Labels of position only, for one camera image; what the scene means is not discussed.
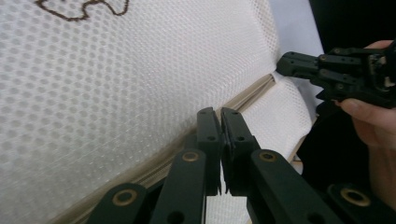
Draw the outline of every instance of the human hand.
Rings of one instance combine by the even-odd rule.
[[[378,41],[367,48],[383,49],[391,42]],[[396,211],[396,108],[386,109],[356,99],[337,104],[352,117],[359,138],[369,148],[373,193]]]

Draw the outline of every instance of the finger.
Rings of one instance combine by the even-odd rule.
[[[366,49],[385,49],[393,40],[380,40],[366,47]]]
[[[355,119],[362,120],[390,133],[396,132],[396,110],[370,105],[356,99],[346,99],[341,108]]]

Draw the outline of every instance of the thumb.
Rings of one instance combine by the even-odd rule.
[[[341,108],[352,118],[367,122],[388,132],[396,132],[396,110],[370,105],[356,99],[346,99]]]

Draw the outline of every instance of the brown embroidered logo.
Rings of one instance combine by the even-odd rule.
[[[113,15],[122,16],[128,11],[129,0],[36,0],[35,4],[50,14],[66,21],[87,20],[87,7],[103,4]]]

